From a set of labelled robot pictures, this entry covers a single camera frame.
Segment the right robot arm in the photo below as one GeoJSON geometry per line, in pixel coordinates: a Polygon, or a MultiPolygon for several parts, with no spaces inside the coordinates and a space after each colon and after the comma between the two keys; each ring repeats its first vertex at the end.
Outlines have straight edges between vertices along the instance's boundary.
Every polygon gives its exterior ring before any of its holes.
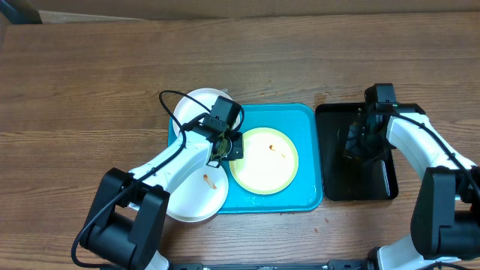
{"type": "Polygon", "coordinates": [[[370,105],[345,143],[347,159],[363,164],[397,149],[421,179],[410,233],[374,250],[376,269],[456,268],[479,257],[479,166],[440,136],[419,105],[370,105]]]}

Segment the green yellow sponge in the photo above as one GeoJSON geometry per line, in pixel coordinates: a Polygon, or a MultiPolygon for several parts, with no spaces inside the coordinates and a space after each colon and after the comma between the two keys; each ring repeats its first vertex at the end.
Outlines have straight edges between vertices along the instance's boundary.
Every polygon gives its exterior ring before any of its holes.
{"type": "Polygon", "coordinates": [[[364,157],[363,127],[356,122],[349,126],[343,154],[350,159],[364,157]]]}

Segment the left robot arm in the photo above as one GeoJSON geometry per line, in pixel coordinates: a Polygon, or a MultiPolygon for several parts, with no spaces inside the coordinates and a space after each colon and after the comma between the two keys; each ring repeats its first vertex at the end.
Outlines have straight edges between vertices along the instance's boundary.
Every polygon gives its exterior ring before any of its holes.
{"type": "Polygon", "coordinates": [[[177,140],[148,163],[101,179],[71,248],[86,269],[169,269],[158,250],[170,196],[193,172],[240,154],[237,130],[186,124],[177,140]]]}

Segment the yellow-green rimmed plate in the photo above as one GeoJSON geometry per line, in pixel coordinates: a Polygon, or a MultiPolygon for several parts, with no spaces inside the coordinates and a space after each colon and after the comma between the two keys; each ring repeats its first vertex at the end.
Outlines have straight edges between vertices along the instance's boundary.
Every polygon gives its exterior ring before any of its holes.
{"type": "Polygon", "coordinates": [[[229,162],[236,182],[253,194],[276,194],[288,187],[299,169],[299,154],[292,140],[269,127],[243,134],[243,158],[229,162]]]}

